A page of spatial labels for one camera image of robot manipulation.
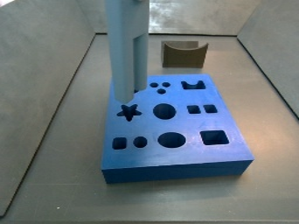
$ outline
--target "blue base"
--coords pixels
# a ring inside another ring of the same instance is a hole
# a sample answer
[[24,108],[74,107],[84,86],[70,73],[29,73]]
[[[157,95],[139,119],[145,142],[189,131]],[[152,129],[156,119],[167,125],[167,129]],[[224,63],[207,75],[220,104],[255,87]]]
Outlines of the blue base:
[[109,90],[106,183],[240,175],[253,161],[207,74],[148,76],[122,106]]

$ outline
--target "star-shaped hole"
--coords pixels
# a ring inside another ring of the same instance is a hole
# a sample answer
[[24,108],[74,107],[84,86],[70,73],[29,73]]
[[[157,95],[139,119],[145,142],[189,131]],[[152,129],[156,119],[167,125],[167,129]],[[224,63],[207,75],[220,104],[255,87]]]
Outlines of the star-shaped hole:
[[126,106],[121,105],[122,111],[120,111],[116,115],[124,116],[125,119],[130,122],[133,119],[133,116],[140,116],[143,113],[136,110],[137,105]]

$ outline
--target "gray floor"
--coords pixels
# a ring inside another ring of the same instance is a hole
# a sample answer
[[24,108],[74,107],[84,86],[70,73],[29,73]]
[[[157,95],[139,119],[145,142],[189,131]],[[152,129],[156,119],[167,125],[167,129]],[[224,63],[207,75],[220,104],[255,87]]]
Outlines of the gray floor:
[[[209,42],[204,68],[161,68],[163,40]],[[98,171],[108,39],[96,36],[2,221],[299,221],[299,125],[236,38],[149,38],[149,74],[208,73],[256,157],[240,177],[106,185]]]

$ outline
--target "cutout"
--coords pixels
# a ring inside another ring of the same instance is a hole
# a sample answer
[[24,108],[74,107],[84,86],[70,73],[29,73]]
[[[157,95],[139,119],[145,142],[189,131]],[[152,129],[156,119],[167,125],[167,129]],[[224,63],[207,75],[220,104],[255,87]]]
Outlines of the cutout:
[[157,143],[165,148],[179,148],[185,144],[185,137],[176,132],[167,132],[159,136]]
[[172,119],[175,114],[176,110],[171,104],[161,103],[153,107],[153,115],[163,120]]
[[124,116],[125,119],[130,122],[133,119],[133,116],[140,116],[143,113],[136,110],[137,105],[126,106],[121,105],[122,111],[118,112],[116,115],[117,116]]
[[157,88],[159,84],[157,84],[156,82],[152,82],[152,83],[149,84],[149,86],[151,86],[151,88]]
[[169,83],[169,82],[164,82],[164,83],[163,83],[163,86],[164,86],[165,88],[168,88],[168,87],[171,86],[171,83]]
[[205,85],[201,80],[197,81],[196,84],[189,84],[185,81],[181,82],[181,88],[184,90],[191,90],[191,89],[205,89]]
[[187,106],[187,109],[191,115],[196,115],[201,112],[200,107],[197,105]]
[[215,105],[209,104],[209,105],[203,105],[204,107],[204,110],[208,114],[213,114],[213,113],[217,113],[217,109],[215,107]]
[[133,141],[136,148],[144,148],[147,146],[147,139],[143,136],[139,136]]
[[157,92],[157,94],[160,94],[160,95],[165,94],[165,90],[161,89],[161,88],[159,88],[159,89],[156,90],[156,92]]
[[124,137],[116,137],[112,143],[113,150],[122,150],[125,147],[126,147],[126,139]]
[[229,140],[223,130],[207,130],[200,132],[200,138],[205,145],[228,144]]

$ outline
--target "large circular hole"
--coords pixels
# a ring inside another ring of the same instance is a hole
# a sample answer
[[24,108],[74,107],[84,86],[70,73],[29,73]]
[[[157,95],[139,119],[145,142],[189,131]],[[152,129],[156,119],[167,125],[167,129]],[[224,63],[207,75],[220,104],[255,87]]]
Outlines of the large circular hole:
[[179,148],[185,144],[185,137],[176,132],[167,132],[159,136],[157,143],[165,148]]
[[143,136],[139,136],[133,141],[136,148],[144,148],[147,146],[147,139]]
[[163,120],[172,119],[175,117],[175,113],[176,110],[173,106],[167,103],[157,104],[153,107],[153,115]]

